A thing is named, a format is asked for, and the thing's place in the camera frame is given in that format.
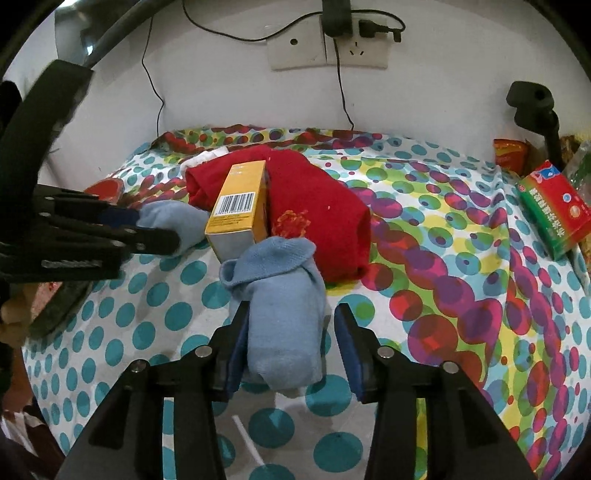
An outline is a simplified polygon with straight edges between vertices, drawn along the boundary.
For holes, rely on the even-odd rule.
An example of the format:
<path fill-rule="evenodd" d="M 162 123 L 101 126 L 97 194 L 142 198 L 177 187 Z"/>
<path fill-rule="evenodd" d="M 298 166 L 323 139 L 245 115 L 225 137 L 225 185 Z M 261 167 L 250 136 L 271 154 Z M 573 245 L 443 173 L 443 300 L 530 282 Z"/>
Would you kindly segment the person left hand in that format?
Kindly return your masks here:
<path fill-rule="evenodd" d="M 47 305 L 47 283 L 9 284 L 1 281 L 1 342 L 21 348 L 32 322 Z"/>

